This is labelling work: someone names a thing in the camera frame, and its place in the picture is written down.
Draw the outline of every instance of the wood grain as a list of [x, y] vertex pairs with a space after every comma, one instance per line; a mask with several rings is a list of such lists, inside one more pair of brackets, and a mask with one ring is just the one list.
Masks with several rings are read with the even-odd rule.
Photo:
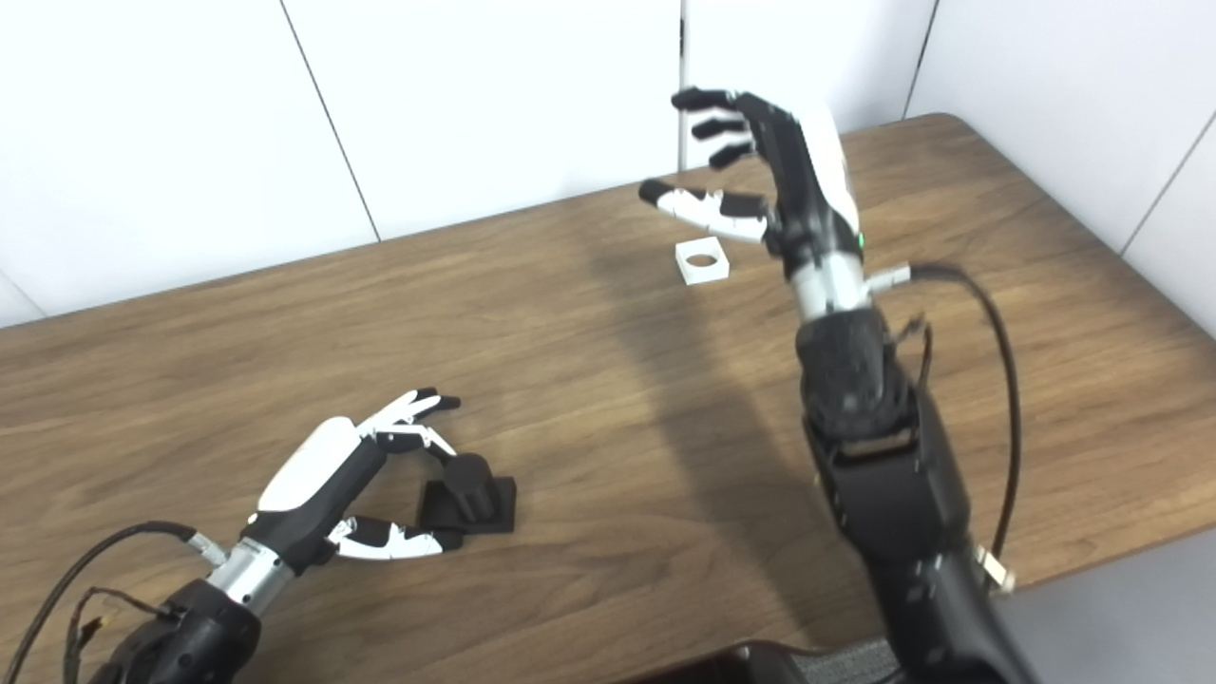
[[[962, 263], [1004, 313], [1026, 414], [1021, 578], [1216, 521], [1212, 342], [957, 119], [845, 148], [869, 267]], [[770, 190], [756, 164], [681, 181]], [[672, 243], [694, 236], [621, 187], [0, 331], [0, 647], [106, 533], [168, 518], [231, 543], [317, 422], [426, 385], [466, 402], [432, 425], [518, 478], [518, 532], [309, 572], [243, 680], [599, 683], [749, 639], [877, 633], [799, 431], [779, 267], [727, 245], [731, 277], [685, 287]], [[987, 537], [1007, 447], [990, 330], [945, 285], [883, 305], [893, 326], [921, 310], [935, 326], [933, 386]], [[358, 511], [407, 522], [435, 475], [392, 462]], [[136, 540], [77, 589], [159, 600], [203, 571]], [[120, 615], [86, 669], [139, 619], [98, 607]], [[55, 677], [64, 624], [60, 610], [27, 680]]]

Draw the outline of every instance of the black square base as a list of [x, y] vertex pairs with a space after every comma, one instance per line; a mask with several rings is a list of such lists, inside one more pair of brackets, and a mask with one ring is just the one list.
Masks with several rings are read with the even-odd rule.
[[441, 480], [432, 480], [422, 488], [418, 505], [418, 527], [423, 529], [462, 529], [466, 534], [506, 534], [516, 531], [516, 478], [495, 477], [491, 481], [495, 514], [490, 520], [465, 520], [456, 508], [456, 499]]

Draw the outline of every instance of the white wall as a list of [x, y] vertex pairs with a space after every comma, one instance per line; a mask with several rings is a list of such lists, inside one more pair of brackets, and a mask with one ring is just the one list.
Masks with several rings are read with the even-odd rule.
[[274, 0], [0, 4], [0, 271], [49, 314], [375, 240]]
[[[844, 130], [899, 118], [931, 11], [687, 5], [686, 83]], [[0, 4], [0, 325], [680, 166], [680, 0], [286, 7], [308, 63], [276, 0]]]
[[[795, 116], [827, 101], [841, 133], [899, 120], [931, 13], [933, 0], [687, 0], [686, 83], [748, 90]], [[689, 135], [686, 168], [722, 140]]]
[[1216, 111], [1211, 0], [941, 0], [910, 116], [972, 124], [1113, 250]]
[[[1216, 83], [1216, 78], [1209, 84]], [[1206, 133], [1124, 254], [1216, 336], [1216, 127]]]
[[677, 0], [288, 0], [383, 237], [671, 173]]

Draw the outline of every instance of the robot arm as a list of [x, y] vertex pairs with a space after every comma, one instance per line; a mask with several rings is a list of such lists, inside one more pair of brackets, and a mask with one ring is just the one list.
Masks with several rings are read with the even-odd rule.
[[[231, 553], [212, 553], [215, 570], [169, 596], [157, 617], [129, 634], [91, 682], [231, 682], [253, 657], [260, 616], [308, 568], [334, 555], [398, 560], [458, 549], [465, 529], [424, 529], [347, 515], [389, 454], [424, 449], [445, 466], [471, 458], [484, 462], [473, 454], [457, 455], [434, 430], [416, 422], [458, 405], [458, 399], [434, 389], [416, 389], [359, 426], [348, 417], [317, 426], [263, 490]], [[75, 680], [74, 667], [64, 674], [67, 682]]]
[[[711, 232], [751, 220], [779, 258], [798, 302], [795, 353], [803, 366], [804, 427], [840, 532], [866, 564], [888, 640], [913, 682], [1036, 682], [991, 610], [981, 555], [970, 539], [970, 505], [945, 426], [928, 389], [908, 380], [872, 292], [907, 280], [867, 280], [863, 239], [839, 135], [827, 107], [801, 125], [748, 92], [691, 89], [680, 110], [715, 108], [725, 119], [698, 138], [750, 130], [751, 141], [711, 157], [715, 168], [758, 153], [770, 166], [776, 207], [755, 196], [682, 191], [662, 181], [640, 196]], [[750, 207], [727, 215], [722, 207]]]

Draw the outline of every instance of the white square block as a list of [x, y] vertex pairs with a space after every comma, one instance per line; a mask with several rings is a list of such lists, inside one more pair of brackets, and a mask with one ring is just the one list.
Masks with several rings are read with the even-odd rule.
[[[705, 267], [694, 265], [688, 263], [693, 257], [709, 257], [714, 263]], [[725, 280], [731, 275], [731, 262], [726, 260], [726, 252], [716, 237], [702, 237], [676, 245], [676, 265], [685, 277], [685, 285]]]

